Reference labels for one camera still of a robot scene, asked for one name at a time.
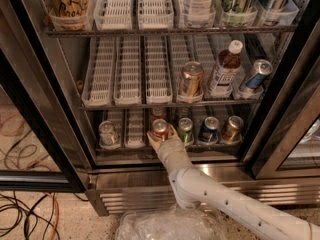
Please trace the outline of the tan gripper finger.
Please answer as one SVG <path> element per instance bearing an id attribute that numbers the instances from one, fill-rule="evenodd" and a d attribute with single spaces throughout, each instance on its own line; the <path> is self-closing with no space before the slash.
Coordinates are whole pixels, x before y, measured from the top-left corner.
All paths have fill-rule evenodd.
<path id="1" fill-rule="evenodd" d="M 169 140 L 171 140 L 171 139 L 179 140 L 180 139 L 176 129 L 173 127 L 172 124 L 168 125 L 168 139 Z"/>
<path id="2" fill-rule="evenodd" d="M 162 144 L 162 139 L 159 138 L 158 136 L 154 135 L 151 132 L 147 133 L 147 137 L 148 137 L 148 140 L 149 140 L 149 144 L 152 146 L 154 151 L 157 152 L 159 147 L 160 147 L 160 145 Z"/>

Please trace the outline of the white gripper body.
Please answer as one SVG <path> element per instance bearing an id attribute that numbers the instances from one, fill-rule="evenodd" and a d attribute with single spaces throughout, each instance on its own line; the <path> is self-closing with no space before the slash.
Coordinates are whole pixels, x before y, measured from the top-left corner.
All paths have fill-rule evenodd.
<path id="1" fill-rule="evenodd" d="M 169 175 L 182 168 L 192 166 L 185 146 L 180 139 L 168 139 L 162 142 L 156 153 Z"/>

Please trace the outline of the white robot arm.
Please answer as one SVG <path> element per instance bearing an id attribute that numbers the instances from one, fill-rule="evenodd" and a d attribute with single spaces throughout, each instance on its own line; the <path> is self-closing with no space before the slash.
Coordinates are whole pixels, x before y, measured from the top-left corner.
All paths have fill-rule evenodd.
<path id="1" fill-rule="evenodd" d="M 231 190 L 197 169 L 172 125 L 166 139 L 150 131 L 147 137 L 168 173 L 181 208 L 193 209 L 206 203 L 262 240 L 320 240 L 319 226 Z"/>

